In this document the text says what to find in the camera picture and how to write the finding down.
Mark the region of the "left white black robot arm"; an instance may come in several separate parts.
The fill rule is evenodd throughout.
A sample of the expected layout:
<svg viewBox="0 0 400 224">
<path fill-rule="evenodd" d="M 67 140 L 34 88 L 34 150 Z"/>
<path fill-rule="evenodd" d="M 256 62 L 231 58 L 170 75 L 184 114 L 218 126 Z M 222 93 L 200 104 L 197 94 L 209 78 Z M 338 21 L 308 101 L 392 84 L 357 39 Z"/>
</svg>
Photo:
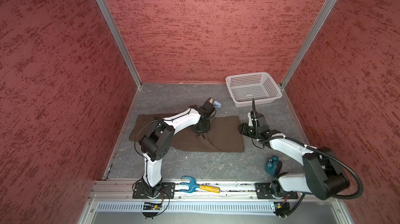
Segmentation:
<svg viewBox="0 0 400 224">
<path fill-rule="evenodd" d="M 210 131 L 210 118 L 215 110 L 212 103 L 205 102 L 203 106 L 193 105 L 182 113 L 149 124 L 149 129 L 139 141 L 144 158 L 142 185 L 148 197 L 156 198 L 161 194 L 162 160 L 170 149 L 174 135 L 190 126 L 195 132 Z"/>
</svg>

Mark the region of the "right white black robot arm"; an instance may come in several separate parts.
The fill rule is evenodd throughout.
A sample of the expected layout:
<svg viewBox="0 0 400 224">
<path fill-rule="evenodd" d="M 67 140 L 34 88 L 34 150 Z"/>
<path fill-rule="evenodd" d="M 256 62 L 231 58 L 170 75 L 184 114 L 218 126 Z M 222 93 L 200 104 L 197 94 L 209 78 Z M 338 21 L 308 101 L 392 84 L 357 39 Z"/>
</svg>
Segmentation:
<svg viewBox="0 0 400 224">
<path fill-rule="evenodd" d="M 270 129 L 261 113 L 251 111 L 247 116 L 249 122 L 238 127 L 240 134 L 257 141 L 263 148 L 285 154 L 303 167 L 302 173 L 281 173 L 281 161 L 270 159 L 266 170 L 272 176 L 269 193 L 274 197 L 301 192 L 326 200 L 350 187 L 343 166 L 334 160 L 330 149 L 311 147 Z"/>
</svg>

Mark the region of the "brown trousers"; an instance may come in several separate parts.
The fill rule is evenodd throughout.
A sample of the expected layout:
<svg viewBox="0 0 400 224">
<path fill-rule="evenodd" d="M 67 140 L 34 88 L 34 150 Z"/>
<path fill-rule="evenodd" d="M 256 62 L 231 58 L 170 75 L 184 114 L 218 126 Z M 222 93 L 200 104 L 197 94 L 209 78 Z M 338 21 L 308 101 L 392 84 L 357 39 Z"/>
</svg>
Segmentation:
<svg viewBox="0 0 400 224">
<path fill-rule="evenodd" d="M 139 115 L 129 141 L 141 141 L 154 124 L 167 117 L 168 114 Z M 174 135 L 171 146 L 187 152 L 242 153 L 244 141 L 239 125 L 238 116 L 214 117 L 210 120 L 208 132 L 195 133 L 192 127 L 186 127 Z"/>
</svg>

